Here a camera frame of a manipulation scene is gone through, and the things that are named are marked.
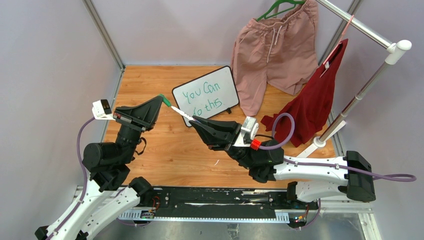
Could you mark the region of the green marker cap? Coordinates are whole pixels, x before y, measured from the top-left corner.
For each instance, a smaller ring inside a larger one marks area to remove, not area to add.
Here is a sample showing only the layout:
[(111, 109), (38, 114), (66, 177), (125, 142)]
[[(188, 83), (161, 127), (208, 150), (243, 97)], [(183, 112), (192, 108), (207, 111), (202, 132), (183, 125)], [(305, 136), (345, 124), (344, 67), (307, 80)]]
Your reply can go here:
[(171, 107), (172, 106), (172, 104), (171, 104), (171, 102), (168, 100), (168, 98), (165, 96), (165, 95), (163, 95), (163, 94), (159, 94), (159, 96), (160, 97), (162, 97), (162, 102), (167, 106), (167, 107)]

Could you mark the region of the green whiteboard marker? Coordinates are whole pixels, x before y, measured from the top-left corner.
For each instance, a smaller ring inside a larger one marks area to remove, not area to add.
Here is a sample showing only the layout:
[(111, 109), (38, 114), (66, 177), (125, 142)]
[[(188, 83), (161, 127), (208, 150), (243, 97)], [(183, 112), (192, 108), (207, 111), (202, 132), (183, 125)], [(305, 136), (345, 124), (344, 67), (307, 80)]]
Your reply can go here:
[(171, 106), (171, 108), (178, 113), (179, 115), (181, 115), (183, 118), (185, 118), (187, 120), (187, 123), (189, 124), (190, 121), (196, 121), (192, 116), (188, 115), (187, 113), (185, 113), (184, 111), (180, 110), (179, 108), (175, 107), (175, 106)]

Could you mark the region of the small black-framed whiteboard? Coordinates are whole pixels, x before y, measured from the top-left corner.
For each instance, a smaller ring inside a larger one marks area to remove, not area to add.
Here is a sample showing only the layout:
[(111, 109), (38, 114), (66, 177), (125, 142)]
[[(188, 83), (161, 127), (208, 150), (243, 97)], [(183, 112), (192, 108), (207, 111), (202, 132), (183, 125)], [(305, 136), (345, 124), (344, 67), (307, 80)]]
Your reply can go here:
[(204, 119), (228, 112), (240, 103), (231, 68), (223, 66), (171, 91), (176, 107)]

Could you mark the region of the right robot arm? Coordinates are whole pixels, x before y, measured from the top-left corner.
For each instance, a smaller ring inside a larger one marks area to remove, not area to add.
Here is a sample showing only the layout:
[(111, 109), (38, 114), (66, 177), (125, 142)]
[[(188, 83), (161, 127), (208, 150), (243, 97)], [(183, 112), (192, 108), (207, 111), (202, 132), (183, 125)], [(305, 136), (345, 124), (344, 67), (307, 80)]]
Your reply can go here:
[(287, 185), (286, 204), (298, 209), (326, 197), (343, 196), (358, 202), (376, 200), (370, 163), (356, 151), (334, 158), (286, 156), (278, 142), (255, 138), (259, 124), (254, 117), (243, 123), (219, 121), (199, 116), (189, 123), (212, 151), (224, 151), (247, 169), (259, 183), (291, 180)]

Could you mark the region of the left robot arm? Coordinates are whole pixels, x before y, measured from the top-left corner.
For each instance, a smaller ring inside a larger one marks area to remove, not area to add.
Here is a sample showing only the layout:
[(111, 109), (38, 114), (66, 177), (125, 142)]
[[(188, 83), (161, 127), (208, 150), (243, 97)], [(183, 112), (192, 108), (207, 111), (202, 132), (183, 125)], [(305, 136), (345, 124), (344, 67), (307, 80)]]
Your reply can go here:
[(152, 219), (161, 206), (161, 198), (143, 177), (134, 178), (122, 187), (129, 175), (128, 164), (139, 154), (137, 147), (145, 143), (142, 133), (153, 129), (165, 102), (158, 95), (138, 106), (112, 109), (106, 99), (92, 104), (94, 120), (115, 121), (120, 124), (114, 142), (90, 143), (78, 150), (84, 183), (81, 193), (68, 209), (52, 224), (35, 231), (39, 240), (91, 240), (104, 227), (126, 210), (148, 208)]

